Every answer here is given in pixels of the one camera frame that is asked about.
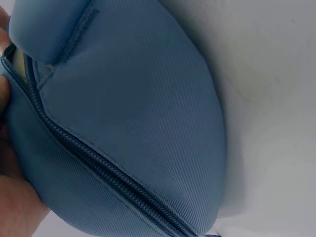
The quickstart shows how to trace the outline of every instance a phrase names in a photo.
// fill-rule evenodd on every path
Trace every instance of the white surface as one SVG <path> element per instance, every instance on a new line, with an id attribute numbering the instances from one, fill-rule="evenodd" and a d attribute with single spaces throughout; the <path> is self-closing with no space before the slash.
<path id="1" fill-rule="evenodd" d="M 221 91 L 229 159 L 215 228 L 223 237 L 316 236 L 316 1 L 162 1 Z M 34 236 L 84 235 L 51 214 Z"/>

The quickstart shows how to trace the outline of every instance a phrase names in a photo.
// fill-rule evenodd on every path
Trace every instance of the blue fabric pouch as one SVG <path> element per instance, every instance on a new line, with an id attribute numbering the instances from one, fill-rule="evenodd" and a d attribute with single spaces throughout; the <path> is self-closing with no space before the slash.
<path id="1" fill-rule="evenodd" d="M 208 67 L 157 0 L 16 0 L 1 57 L 12 145 L 59 217 L 104 237 L 197 237 L 221 203 Z M 25 54 L 26 81 L 10 64 Z"/>

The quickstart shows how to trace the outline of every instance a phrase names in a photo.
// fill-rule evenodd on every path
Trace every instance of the blue zipper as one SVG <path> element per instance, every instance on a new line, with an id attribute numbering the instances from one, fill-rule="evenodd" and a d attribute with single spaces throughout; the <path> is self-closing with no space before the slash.
<path id="1" fill-rule="evenodd" d="M 56 125 L 44 112 L 44 108 L 37 90 L 32 59 L 24 56 L 27 86 L 21 81 L 11 65 L 4 57 L 1 62 L 5 69 L 13 76 L 24 93 L 29 97 L 37 116 L 45 124 L 52 135 L 68 151 L 81 160 L 86 166 L 99 175 L 116 192 L 136 207 L 144 216 L 150 219 L 156 226 L 171 237 L 198 237 L 178 217 L 172 214 L 164 205 L 159 203 L 148 191 L 136 183 L 128 175 L 119 170 L 110 161 L 105 159 L 95 150 L 88 147 L 82 141 Z"/>

